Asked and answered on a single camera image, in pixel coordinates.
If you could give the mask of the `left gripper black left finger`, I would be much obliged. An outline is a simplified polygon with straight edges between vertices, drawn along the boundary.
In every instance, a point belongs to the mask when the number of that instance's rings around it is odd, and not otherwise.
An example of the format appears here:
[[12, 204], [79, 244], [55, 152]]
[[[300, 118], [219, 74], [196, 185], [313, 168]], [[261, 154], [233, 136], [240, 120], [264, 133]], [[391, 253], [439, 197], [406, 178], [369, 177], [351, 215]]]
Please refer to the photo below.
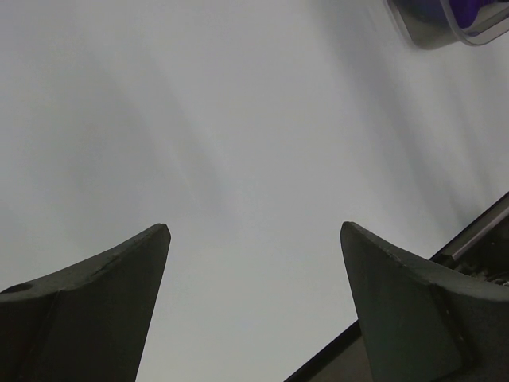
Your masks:
[[120, 245], [1, 293], [3, 381], [134, 381], [171, 235]]

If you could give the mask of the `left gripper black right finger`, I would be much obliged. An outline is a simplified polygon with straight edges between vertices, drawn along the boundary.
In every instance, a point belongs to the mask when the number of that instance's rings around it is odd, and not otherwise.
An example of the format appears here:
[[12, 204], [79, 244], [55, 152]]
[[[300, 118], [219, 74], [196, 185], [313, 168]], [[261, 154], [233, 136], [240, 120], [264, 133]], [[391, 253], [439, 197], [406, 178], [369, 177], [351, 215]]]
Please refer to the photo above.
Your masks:
[[340, 242], [375, 381], [506, 381], [508, 289], [352, 222]]

